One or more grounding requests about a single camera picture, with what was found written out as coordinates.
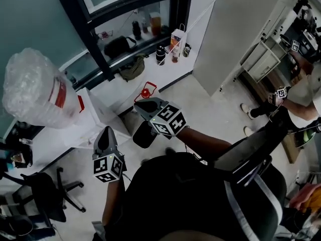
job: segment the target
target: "window frame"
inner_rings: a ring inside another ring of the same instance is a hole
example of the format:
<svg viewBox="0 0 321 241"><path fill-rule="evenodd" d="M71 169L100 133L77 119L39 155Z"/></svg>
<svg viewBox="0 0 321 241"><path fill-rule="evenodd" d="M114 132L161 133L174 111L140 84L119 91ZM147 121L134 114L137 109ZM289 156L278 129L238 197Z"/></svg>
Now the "window frame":
<svg viewBox="0 0 321 241"><path fill-rule="evenodd" d="M130 62L138 53L153 53L158 44L169 45L171 32L181 23L187 27L191 0L170 0L169 34L160 35L157 39L146 41L138 45L133 51L106 61L97 45L95 28L136 8L154 4L164 0L117 0L92 13L88 11L84 0L59 0L67 16L77 31L79 37L88 49L98 68L89 72L86 77L79 80L74 88L79 90L83 87L92 89L104 80L113 80L119 67Z"/></svg>

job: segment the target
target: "hand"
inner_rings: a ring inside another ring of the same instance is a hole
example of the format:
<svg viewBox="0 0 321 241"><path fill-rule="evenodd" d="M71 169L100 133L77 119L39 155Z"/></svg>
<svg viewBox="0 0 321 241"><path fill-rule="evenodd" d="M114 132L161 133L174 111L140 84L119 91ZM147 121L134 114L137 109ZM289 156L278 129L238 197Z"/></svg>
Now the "hand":
<svg viewBox="0 0 321 241"><path fill-rule="evenodd" d="M274 93L269 93L269 103L275 105L275 106L280 106L283 103L283 98L279 98L277 94Z"/></svg>

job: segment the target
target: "pink cloth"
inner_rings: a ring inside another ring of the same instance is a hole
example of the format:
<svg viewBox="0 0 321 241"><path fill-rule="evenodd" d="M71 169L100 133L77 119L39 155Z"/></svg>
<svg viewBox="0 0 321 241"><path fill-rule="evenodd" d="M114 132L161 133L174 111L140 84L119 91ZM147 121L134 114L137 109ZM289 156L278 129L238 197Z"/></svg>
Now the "pink cloth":
<svg viewBox="0 0 321 241"><path fill-rule="evenodd" d="M289 207L300 210L301 204L308 201L310 196L318 187L321 187L321 183L320 184L306 183L305 186L291 199Z"/></svg>

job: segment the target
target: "black bottle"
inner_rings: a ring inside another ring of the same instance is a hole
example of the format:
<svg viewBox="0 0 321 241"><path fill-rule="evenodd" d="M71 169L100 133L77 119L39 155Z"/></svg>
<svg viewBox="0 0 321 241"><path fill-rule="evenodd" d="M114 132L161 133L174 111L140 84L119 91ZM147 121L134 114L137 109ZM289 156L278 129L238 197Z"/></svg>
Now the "black bottle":
<svg viewBox="0 0 321 241"><path fill-rule="evenodd" d="M141 39L141 31L140 31L140 27L137 21L133 21L132 23L132 33L135 36L136 40L140 40Z"/></svg>
<svg viewBox="0 0 321 241"><path fill-rule="evenodd" d="M168 52L165 50L165 47L162 45L158 45L156 50L156 61L158 65L165 64L165 60L164 60L166 56L165 53L168 54Z"/></svg>

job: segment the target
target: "clear plastic bag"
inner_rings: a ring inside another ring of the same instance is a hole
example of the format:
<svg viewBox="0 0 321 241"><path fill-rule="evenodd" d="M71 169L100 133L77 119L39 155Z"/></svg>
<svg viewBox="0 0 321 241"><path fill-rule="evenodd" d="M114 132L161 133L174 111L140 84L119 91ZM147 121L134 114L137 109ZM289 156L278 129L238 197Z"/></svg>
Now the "clear plastic bag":
<svg viewBox="0 0 321 241"><path fill-rule="evenodd" d="M19 121L56 129L72 125L81 110L71 82L47 57L31 48L10 58L2 102Z"/></svg>

